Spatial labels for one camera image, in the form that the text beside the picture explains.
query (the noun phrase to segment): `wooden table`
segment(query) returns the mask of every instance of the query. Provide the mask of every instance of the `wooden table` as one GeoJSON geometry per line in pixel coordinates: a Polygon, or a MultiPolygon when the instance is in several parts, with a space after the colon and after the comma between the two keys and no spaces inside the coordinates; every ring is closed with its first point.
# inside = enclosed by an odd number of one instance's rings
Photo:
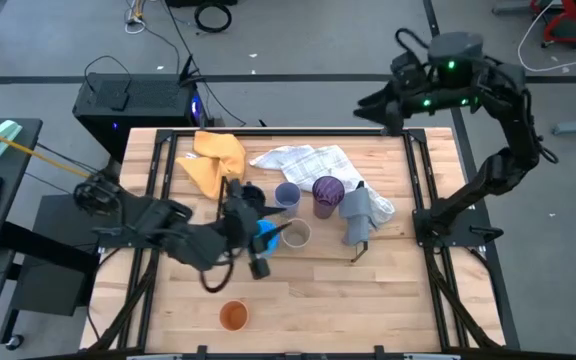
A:
{"type": "MultiPolygon", "coordinates": [[[[134,129],[130,135],[121,184],[135,194],[145,192],[155,133],[156,129],[134,129]]],[[[439,196],[449,196],[464,183],[452,132],[428,128],[426,134],[439,196]]],[[[241,259],[230,284],[217,294],[202,289],[194,269],[162,255],[146,350],[194,353],[198,345],[208,345],[209,352],[228,353],[372,352],[374,345],[384,345],[387,352],[439,351],[424,256],[414,240],[415,205],[403,141],[376,136],[239,140],[247,161],[281,145],[339,145],[367,183],[394,204],[395,217],[372,234],[370,250],[352,265],[349,259],[355,249],[341,244],[345,223],[337,213],[329,220],[315,220],[312,196],[303,193],[299,217],[314,229],[307,249],[297,253],[279,249],[269,262],[272,275],[259,281],[252,280],[247,259],[241,259]],[[225,331],[219,324],[219,310],[230,299],[241,299],[250,311],[247,327],[239,332],[225,331]]],[[[166,152],[164,148],[155,195],[161,193],[166,152]]],[[[179,138],[177,157],[188,152],[192,139],[179,138]]],[[[416,156],[419,166],[421,157],[416,156]]],[[[285,178],[280,171],[247,166],[244,180],[272,199],[272,191],[285,178]]],[[[429,204],[425,180],[420,182],[429,204]]],[[[214,219],[216,202],[200,194],[180,165],[174,167],[170,198],[193,208],[193,223],[214,219]]],[[[100,331],[124,303],[132,253],[121,250],[97,275],[90,309],[100,331]]],[[[462,301],[489,336],[503,343],[486,269],[465,249],[453,248],[451,254],[462,301]]],[[[218,268],[207,277],[218,281],[224,271],[218,268]]],[[[456,345],[452,312],[443,303],[451,344],[456,345]]],[[[129,344],[135,343],[138,317],[133,316],[129,344]]],[[[94,335],[86,325],[81,346],[92,342],[94,335]]]]}

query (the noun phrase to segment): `blue object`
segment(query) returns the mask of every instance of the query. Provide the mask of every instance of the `blue object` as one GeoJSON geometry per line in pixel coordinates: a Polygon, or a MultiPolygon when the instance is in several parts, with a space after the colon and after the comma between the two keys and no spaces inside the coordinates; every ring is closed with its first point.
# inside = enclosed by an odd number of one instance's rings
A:
{"type": "MultiPolygon", "coordinates": [[[[256,237],[259,235],[271,231],[272,229],[276,228],[272,221],[268,220],[258,220],[257,225],[259,225],[259,232],[257,233],[256,237]]],[[[277,246],[279,245],[279,234],[275,235],[270,242],[268,243],[268,250],[264,251],[263,253],[259,254],[262,257],[269,258],[275,250],[277,250],[277,246]]]]}

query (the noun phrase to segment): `purple cup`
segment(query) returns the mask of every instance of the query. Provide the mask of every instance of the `purple cup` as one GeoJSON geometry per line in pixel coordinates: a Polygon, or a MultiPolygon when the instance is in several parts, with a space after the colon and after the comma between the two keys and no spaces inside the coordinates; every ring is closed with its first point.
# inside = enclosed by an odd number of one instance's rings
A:
{"type": "Polygon", "coordinates": [[[322,176],[312,185],[313,212],[320,219],[328,219],[344,198],[344,184],[333,176],[322,176]]]}
{"type": "Polygon", "coordinates": [[[285,182],[275,189],[275,205],[285,208],[281,215],[285,217],[295,217],[301,200],[301,189],[296,184],[285,182]]]}

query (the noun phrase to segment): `red chair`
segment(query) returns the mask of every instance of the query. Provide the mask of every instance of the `red chair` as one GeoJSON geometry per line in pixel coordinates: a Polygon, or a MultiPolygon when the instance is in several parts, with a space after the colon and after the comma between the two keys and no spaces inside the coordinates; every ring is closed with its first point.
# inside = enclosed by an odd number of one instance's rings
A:
{"type": "MultiPolygon", "coordinates": [[[[553,43],[568,43],[576,48],[576,0],[561,0],[561,6],[552,6],[542,18],[546,21],[544,41],[541,47],[546,48],[553,43]]],[[[532,0],[530,7],[535,14],[540,14],[545,8],[543,1],[532,0]]]]}

